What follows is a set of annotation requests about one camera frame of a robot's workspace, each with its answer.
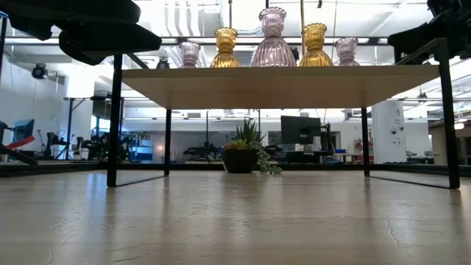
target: wooden shelf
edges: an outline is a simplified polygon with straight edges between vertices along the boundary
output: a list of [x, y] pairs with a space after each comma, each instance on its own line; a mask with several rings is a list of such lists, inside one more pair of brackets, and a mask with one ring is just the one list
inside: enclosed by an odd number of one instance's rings
[[438, 66], [193, 68], [123, 71], [173, 110], [369, 107], [439, 76]]

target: amber glass vase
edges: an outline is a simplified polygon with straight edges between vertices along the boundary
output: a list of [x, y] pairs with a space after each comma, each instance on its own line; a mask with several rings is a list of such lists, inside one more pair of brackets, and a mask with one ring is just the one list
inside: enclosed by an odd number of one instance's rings
[[321, 23], [304, 27], [302, 34], [308, 52], [302, 57], [300, 66], [333, 66], [329, 55], [322, 51], [326, 31], [327, 27]]
[[214, 35], [216, 36], [216, 46], [219, 49], [219, 53], [214, 57], [210, 67], [241, 67], [237, 57], [234, 56], [237, 30], [231, 28], [221, 28], [217, 29], [214, 32]]

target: black monitor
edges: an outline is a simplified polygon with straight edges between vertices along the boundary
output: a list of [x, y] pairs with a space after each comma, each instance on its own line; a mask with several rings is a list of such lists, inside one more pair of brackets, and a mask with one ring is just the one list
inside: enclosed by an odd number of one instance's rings
[[321, 136], [321, 119], [281, 116], [282, 144], [312, 144], [316, 136]]
[[23, 120], [15, 121], [15, 127], [13, 128], [13, 142], [22, 141], [30, 136], [32, 136], [32, 130], [35, 126], [35, 120]]

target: potted plant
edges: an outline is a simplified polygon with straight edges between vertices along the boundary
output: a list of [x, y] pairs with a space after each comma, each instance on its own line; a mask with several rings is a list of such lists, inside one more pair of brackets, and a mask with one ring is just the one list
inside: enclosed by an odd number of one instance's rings
[[281, 174], [279, 167], [268, 162], [270, 155], [263, 148], [261, 141], [264, 137], [258, 137], [255, 122], [244, 120], [244, 125], [236, 129], [235, 140], [224, 145], [222, 161], [226, 170], [229, 173], [250, 173], [259, 163], [261, 173]]

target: white pillar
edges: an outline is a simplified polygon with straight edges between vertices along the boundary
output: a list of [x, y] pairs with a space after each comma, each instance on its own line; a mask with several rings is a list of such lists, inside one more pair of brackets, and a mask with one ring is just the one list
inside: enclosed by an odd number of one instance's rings
[[403, 103], [378, 103], [373, 106], [372, 114], [375, 163], [406, 162]]
[[[95, 90], [95, 74], [92, 70], [77, 70], [71, 76], [65, 78], [65, 96], [72, 98], [85, 98], [93, 96]], [[80, 100], [74, 101], [74, 106], [80, 103]], [[63, 107], [63, 122], [62, 130], [65, 131], [67, 137], [67, 122], [68, 122], [68, 107], [69, 102], [66, 101]], [[85, 140], [90, 139], [91, 136], [91, 116], [93, 110], [93, 103], [91, 101], [84, 101], [72, 113], [72, 126], [71, 143], [75, 144], [78, 136], [83, 137]]]

